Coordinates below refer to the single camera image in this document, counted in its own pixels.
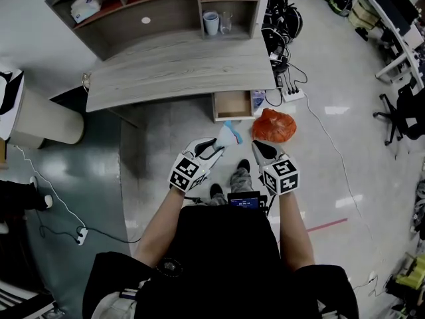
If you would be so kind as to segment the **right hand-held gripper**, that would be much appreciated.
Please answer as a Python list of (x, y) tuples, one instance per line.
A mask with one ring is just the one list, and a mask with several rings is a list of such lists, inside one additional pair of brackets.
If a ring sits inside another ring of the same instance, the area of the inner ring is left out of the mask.
[(283, 195), (299, 187), (299, 169), (281, 145), (253, 140), (252, 152), (270, 195)]

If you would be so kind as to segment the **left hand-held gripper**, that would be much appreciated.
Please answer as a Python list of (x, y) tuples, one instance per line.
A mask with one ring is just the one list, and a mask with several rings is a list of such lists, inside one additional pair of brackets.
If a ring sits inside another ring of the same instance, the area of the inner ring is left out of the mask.
[(201, 138), (194, 143), (177, 156), (168, 177), (169, 186), (176, 187), (183, 193), (200, 185), (225, 151), (224, 147), (220, 147), (204, 157), (201, 154), (214, 146), (216, 138)]

